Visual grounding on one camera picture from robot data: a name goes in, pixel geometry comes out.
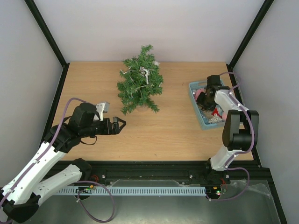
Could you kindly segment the small green christmas tree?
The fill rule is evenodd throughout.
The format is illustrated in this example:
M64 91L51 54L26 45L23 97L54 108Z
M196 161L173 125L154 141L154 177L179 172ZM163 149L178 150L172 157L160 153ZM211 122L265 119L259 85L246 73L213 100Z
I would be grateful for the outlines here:
M159 62L156 61L152 45L141 46L138 56L123 60L126 70L120 70L121 81L117 82L118 98L121 100L121 112L132 113L138 107L147 107L154 113L160 111L152 99L163 93L164 78L160 74Z

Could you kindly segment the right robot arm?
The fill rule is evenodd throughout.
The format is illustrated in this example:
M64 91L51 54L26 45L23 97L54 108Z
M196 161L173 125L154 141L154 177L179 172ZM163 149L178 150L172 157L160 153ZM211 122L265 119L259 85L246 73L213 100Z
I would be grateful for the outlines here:
M210 183L218 180L237 156L251 152L257 144L259 114L245 107L234 96L233 89L221 84L220 75L210 75L205 90L196 99L204 111L212 111L220 106L225 120L222 146L206 162L204 178Z

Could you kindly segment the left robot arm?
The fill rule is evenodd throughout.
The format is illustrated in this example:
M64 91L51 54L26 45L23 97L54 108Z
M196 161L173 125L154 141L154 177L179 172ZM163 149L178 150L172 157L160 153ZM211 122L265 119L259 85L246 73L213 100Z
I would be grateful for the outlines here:
M23 170L0 190L0 206L12 221L29 220L38 208L60 189L76 183L85 183L91 176L92 167L82 158L75 159L64 170L45 179L51 168L70 150L82 143L83 138L96 139L99 135L117 135L126 121L114 117L104 118L109 103L93 105L83 102L69 117L63 116L53 126L37 153Z

